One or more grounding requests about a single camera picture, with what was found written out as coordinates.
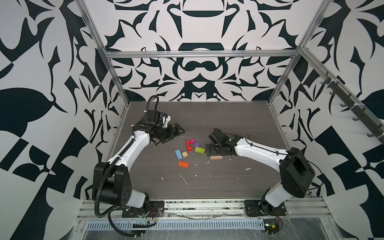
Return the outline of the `natural wood block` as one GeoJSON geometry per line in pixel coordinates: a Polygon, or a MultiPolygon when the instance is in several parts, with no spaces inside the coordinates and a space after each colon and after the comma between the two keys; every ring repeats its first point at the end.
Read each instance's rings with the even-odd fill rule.
{"type": "Polygon", "coordinates": [[[223,156],[211,156],[210,159],[211,160],[222,160],[223,156]]]}

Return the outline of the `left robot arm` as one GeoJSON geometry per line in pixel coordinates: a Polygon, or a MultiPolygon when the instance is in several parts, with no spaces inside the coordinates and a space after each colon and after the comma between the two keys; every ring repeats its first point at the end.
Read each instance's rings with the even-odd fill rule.
{"type": "Polygon", "coordinates": [[[109,211],[118,207],[142,208],[148,197],[132,187],[130,171],[134,162],[154,139],[159,140],[155,144],[165,144],[184,133],[178,123],[165,128],[144,124],[132,126],[131,137],[118,153],[94,168],[92,199],[96,215],[99,218],[106,215],[100,212],[101,203],[111,205],[109,211]]]}

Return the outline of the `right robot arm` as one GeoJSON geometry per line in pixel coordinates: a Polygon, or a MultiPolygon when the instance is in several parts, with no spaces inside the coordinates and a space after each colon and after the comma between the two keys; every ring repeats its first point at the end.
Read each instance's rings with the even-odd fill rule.
{"type": "Polygon", "coordinates": [[[290,198],[305,197],[315,177],[315,171],[302,151],[276,149],[261,145],[237,134],[227,134],[215,128],[209,135],[211,144],[206,145],[207,155],[240,156],[264,164],[278,173],[280,181],[261,198],[259,205],[266,212],[280,207],[290,198]]]}

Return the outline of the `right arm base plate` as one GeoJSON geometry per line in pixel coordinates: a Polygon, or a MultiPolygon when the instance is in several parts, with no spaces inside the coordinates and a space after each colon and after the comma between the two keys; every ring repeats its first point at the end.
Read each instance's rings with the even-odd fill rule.
{"type": "Polygon", "coordinates": [[[248,217],[262,217],[262,216],[285,216],[286,207],[282,203],[277,208],[270,206],[266,201],[260,200],[245,200],[245,213],[248,217]]]}

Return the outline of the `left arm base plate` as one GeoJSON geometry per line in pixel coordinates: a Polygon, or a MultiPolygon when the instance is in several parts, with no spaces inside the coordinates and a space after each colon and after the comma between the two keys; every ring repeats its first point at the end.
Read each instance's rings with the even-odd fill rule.
{"type": "Polygon", "coordinates": [[[164,201],[149,201],[145,202],[141,208],[130,208],[124,210],[122,213],[123,218],[155,218],[164,213],[165,202],[164,201]]]}

